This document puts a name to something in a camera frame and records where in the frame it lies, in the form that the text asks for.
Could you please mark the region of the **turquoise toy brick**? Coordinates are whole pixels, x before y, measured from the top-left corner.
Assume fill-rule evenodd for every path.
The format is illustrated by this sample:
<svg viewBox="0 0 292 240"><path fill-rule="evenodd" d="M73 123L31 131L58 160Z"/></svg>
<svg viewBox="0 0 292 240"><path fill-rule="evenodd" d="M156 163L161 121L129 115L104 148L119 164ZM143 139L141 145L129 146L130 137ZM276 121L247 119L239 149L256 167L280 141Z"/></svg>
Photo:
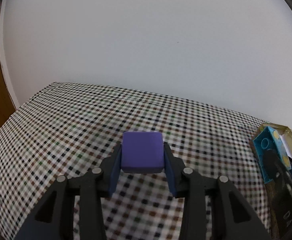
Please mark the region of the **turquoise toy brick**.
<svg viewBox="0 0 292 240"><path fill-rule="evenodd" d="M273 181L271 161L279 159L292 178L292 130L277 124L262 124L250 141L265 184Z"/></svg>

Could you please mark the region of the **purple cube block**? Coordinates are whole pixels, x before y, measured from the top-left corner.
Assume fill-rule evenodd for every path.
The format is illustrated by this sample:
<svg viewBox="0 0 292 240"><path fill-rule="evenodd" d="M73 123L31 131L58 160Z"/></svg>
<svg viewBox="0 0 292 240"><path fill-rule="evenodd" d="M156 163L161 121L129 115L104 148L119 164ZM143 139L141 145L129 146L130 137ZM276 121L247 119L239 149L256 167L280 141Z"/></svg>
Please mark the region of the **purple cube block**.
<svg viewBox="0 0 292 240"><path fill-rule="evenodd" d="M121 168L125 173L160 173L164 143L160 132L124 132Z"/></svg>

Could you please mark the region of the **checkered tablecloth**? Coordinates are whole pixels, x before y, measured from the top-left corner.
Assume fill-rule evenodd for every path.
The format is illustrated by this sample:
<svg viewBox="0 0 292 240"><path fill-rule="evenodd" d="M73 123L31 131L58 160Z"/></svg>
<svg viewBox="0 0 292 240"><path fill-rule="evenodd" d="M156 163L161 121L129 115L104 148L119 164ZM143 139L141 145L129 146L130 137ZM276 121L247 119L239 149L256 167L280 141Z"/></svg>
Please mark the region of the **checkered tablecloth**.
<svg viewBox="0 0 292 240"><path fill-rule="evenodd" d="M188 167L207 177L228 176L269 229L266 189L249 145L261 123L168 95L52 83L0 128L0 236L13 239L56 176L84 175L126 131L161 132Z"/></svg>

